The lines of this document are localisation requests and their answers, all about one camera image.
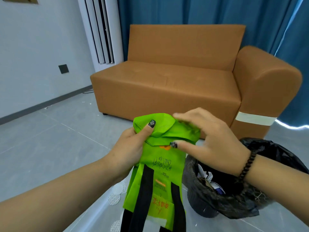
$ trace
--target black painted fingernail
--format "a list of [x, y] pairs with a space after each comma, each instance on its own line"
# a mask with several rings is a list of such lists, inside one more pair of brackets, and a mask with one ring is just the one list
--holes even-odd
[[170, 146], [173, 148], [177, 148], [177, 143], [176, 142], [170, 142]]
[[151, 120], [148, 125], [153, 128], [155, 126], [155, 120]]

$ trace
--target left forearm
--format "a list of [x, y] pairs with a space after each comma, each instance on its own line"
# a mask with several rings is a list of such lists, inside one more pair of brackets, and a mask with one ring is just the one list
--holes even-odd
[[1, 202], [0, 231], [62, 232], [116, 182], [109, 159], [107, 155]]

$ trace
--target brown leather sofa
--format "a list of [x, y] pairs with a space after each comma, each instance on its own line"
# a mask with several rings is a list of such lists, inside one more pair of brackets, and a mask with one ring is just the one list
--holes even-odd
[[133, 120], [201, 107], [263, 138], [296, 95], [295, 67], [240, 44], [244, 25], [131, 25], [128, 61], [91, 75], [98, 109]]

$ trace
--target black beaded bracelet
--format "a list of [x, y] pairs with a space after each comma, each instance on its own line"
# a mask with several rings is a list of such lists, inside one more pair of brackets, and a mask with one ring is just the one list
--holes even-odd
[[247, 161], [245, 167], [243, 168], [242, 172], [240, 173], [240, 175], [239, 175], [239, 177], [238, 177], [238, 181], [239, 181], [239, 182], [243, 182], [243, 180], [244, 180], [246, 174], [248, 173], [249, 168], [251, 167], [251, 165], [252, 165], [252, 163], [253, 163], [253, 161], [254, 161], [256, 155], [257, 155], [256, 151], [251, 151], [251, 154], [250, 154], [250, 156], [249, 156], [249, 159], [248, 159], [248, 161]]

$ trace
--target gray baseboard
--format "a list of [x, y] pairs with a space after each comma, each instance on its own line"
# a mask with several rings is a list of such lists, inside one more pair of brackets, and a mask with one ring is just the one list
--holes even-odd
[[83, 92], [85, 92], [86, 90], [89, 90], [89, 89], [92, 89], [92, 85], [86, 86], [84, 88], [75, 90], [75, 91], [73, 91], [71, 93], [64, 94], [62, 96], [59, 96], [59, 97], [56, 97], [56, 98], [51, 99], [49, 101], [40, 103], [40, 104], [35, 105], [33, 107], [29, 107], [29, 108], [26, 108], [24, 110], [21, 110], [21, 111], [15, 112], [13, 114], [7, 115], [5, 117], [2, 117], [2, 118], [0, 118], [0, 125], [5, 124], [7, 122], [10, 122], [12, 120], [15, 120], [15, 119], [17, 119], [19, 117], [28, 115], [28, 114], [30, 114], [32, 112], [38, 111], [38, 110], [40, 110], [42, 108], [48, 107], [48, 106], [53, 105], [55, 103], [61, 102], [61, 101], [65, 100], [65, 99], [68, 99], [70, 97], [73, 97], [75, 95], [83, 93]]

